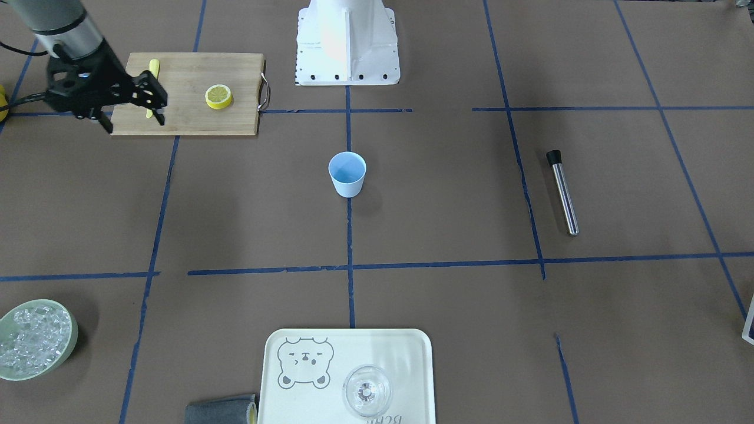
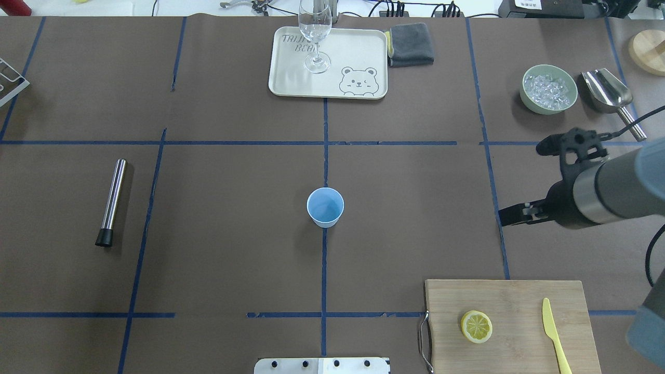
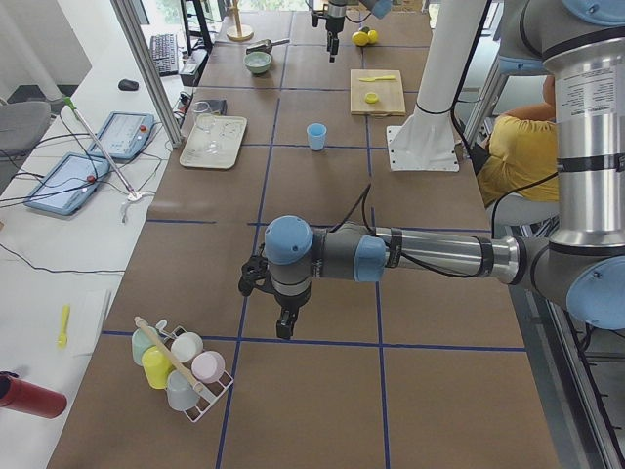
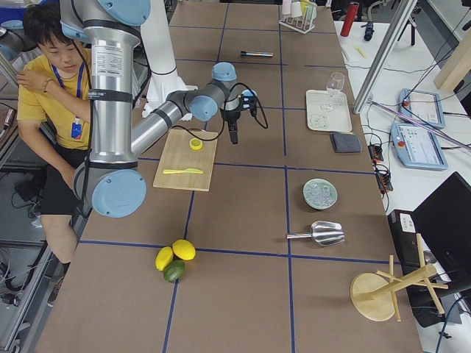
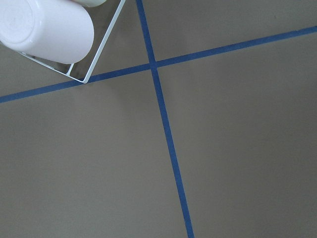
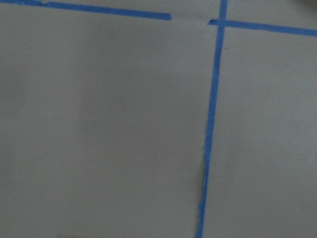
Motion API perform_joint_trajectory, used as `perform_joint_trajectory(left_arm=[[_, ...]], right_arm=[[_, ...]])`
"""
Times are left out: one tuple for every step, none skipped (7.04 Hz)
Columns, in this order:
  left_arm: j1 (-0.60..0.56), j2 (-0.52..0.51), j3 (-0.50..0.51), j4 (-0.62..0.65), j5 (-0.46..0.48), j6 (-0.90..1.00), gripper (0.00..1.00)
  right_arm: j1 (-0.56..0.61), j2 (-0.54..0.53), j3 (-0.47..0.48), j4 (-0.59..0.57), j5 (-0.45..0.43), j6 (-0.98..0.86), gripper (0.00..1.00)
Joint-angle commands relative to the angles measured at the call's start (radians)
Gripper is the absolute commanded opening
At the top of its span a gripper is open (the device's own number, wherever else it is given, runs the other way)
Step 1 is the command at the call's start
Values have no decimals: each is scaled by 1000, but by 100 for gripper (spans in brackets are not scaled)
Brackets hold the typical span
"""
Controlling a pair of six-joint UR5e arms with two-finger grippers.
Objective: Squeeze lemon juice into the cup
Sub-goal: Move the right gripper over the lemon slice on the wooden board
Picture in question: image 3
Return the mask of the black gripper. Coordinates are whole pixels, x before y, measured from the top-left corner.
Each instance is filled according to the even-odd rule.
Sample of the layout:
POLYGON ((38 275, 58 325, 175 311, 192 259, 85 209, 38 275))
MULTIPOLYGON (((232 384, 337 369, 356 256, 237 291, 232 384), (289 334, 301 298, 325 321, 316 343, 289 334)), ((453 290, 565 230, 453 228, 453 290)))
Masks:
POLYGON ((308 303, 309 292, 305 290, 294 296, 275 293, 274 297, 281 308, 279 320, 276 322, 276 336, 282 340, 290 340, 294 332, 299 310, 308 303))
POLYGON ((329 61, 334 62, 338 54, 338 35, 344 29, 344 17, 326 17, 326 33, 327 33, 327 52, 329 61))

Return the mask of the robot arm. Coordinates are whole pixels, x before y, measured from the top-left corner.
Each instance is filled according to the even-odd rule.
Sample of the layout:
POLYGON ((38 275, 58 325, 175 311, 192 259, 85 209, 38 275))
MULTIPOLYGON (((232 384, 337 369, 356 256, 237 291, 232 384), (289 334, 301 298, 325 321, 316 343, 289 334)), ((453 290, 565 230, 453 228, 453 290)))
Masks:
MULTIPOLYGON (((360 4, 377 19, 383 18, 392 8, 390 0, 363 0, 360 4)), ((339 52, 339 34, 344 29, 347 7, 347 0, 330 0, 323 14, 327 33, 327 52, 331 63, 335 62, 339 52)))
POLYGON ((518 284, 594 327, 624 325, 624 5, 620 1, 508 1, 498 64, 547 78, 546 104, 499 116, 474 168, 485 206, 511 215, 518 194, 558 206, 544 239, 426 233, 342 221, 314 229, 282 216, 266 229, 262 290, 292 336, 317 277, 379 280, 392 268, 518 284))

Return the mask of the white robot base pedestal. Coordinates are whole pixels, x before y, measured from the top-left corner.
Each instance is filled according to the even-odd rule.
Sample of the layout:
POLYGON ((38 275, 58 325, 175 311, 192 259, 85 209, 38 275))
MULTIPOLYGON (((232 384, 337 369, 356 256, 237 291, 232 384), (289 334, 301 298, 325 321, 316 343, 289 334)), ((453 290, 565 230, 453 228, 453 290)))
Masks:
POLYGON ((413 113, 387 131, 393 171, 456 172, 451 117, 489 3, 442 1, 413 113))

